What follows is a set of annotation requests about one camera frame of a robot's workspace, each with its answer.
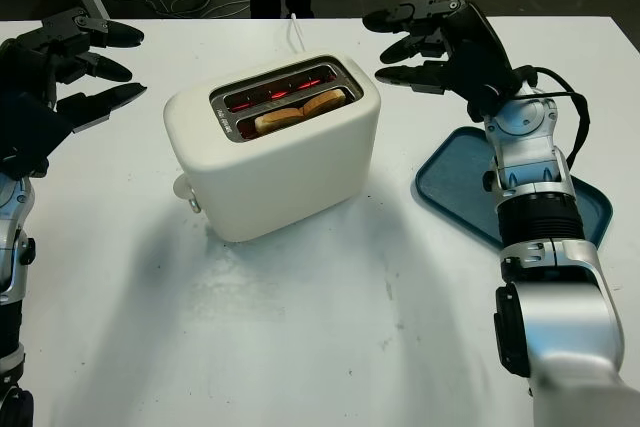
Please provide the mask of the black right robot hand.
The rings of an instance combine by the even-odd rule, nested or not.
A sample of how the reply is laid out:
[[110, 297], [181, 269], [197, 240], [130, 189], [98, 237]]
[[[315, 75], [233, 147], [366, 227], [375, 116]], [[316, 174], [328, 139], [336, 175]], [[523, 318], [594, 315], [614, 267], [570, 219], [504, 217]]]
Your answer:
[[380, 54], [382, 83], [418, 93], [451, 91], [467, 102], [474, 122], [495, 116], [522, 81], [513, 73], [494, 29], [471, 1], [407, 0], [362, 19], [375, 33], [400, 33]]

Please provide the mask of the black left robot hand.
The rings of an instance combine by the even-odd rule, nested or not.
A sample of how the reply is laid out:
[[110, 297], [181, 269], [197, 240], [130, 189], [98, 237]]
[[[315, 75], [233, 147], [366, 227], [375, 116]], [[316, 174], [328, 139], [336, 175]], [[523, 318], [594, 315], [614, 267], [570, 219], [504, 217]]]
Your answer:
[[[145, 86], [132, 80], [129, 69], [91, 49], [134, 48], [143, 40], [143, 32], [134, 27], [93, 18], [82, 8], [69, 9], [2, 45], [1, 79], [42, 101], [77, 133], [108, 120], [112, 111], [146, 92]], [[59, 84], [69, 85], [84, 76], [116, 85], [91, 96], [76, 93], [57, 98]]]

